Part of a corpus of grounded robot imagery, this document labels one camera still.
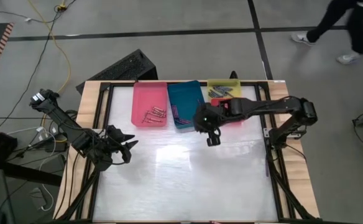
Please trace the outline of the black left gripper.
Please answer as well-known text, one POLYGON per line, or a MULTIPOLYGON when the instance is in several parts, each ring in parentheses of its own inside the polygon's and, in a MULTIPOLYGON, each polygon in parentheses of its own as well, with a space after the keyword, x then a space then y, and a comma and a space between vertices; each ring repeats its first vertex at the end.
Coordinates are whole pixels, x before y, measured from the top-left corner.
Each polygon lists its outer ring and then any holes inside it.
POLYGON ((133 139, 133 134, 124 134, 120 129, 115 128, 113 125, 106 127, 106 137, 108 138, 109 145, 114 152, 120 152, 122 154, 122 160, 124 163, 130 163, 131 152, 130 150, 139 142, 138 140, 127 142, 133 139))

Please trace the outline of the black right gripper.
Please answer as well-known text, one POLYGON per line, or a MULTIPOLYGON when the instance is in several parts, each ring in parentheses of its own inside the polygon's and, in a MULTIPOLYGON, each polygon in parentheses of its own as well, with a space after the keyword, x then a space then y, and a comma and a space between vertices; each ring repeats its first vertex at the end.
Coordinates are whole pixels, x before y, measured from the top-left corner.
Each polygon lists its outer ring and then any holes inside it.
POLYGON ((220 126, 221 119, 224 115, 224 107, 221 105, 213 106, 212 104, 198 105, 193 115, 193 126, 199 133, 208 133, 207 145, 220 145, 220 126))

